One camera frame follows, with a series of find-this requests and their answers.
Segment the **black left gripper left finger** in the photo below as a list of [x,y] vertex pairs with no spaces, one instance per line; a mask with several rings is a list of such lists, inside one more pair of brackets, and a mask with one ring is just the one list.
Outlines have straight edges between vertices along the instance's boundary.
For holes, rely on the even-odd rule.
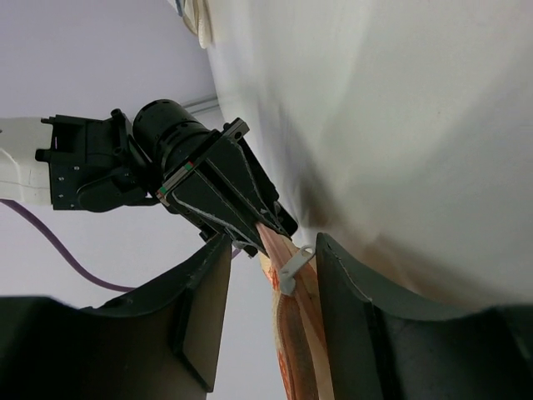
[[1,300],[4,399],[204,399],[215,386],[232,246],[185,262],[101,307]]

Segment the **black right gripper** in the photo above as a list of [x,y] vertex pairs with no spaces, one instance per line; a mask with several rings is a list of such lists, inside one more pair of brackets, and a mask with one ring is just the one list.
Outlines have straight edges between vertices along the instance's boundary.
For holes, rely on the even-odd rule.
[[51,144],[35,158],[48,165],[56,210],[161,204],[228,235],[252,257],[266,251],[258,223],[288,238],[298,228],[244,139],[249,129],[240,118],[209,129],[162,99],[133,120],[116,108],[103,120],[56,115],[41,123],[52,129]]

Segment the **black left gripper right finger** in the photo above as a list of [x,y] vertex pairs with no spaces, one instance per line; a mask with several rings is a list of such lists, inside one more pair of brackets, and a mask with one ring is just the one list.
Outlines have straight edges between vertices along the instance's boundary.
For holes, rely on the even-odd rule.
[[531,398],[531,305],[468,311],[432,301],[325,233],[316,268],[336,398]]

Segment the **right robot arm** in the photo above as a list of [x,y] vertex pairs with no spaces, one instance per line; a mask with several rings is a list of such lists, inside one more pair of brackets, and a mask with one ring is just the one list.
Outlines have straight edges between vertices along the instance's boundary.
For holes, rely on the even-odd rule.
[[290,237],[295,219],[245,139],[237,118],[206,127],[170,99],[129,119],[55,115],[1,121],[1,196],[56,210],[106,213],[162,205],[204,240],[228,236],[249,255],[264,225]]

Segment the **pink mesh laundry bag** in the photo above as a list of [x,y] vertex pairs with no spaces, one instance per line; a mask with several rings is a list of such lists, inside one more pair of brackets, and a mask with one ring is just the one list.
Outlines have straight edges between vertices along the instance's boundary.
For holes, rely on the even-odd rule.
[[263,224],[262,271],[272,287],[276,356],[288,399],[333,399],[316,273],[316,250],[296,246]]

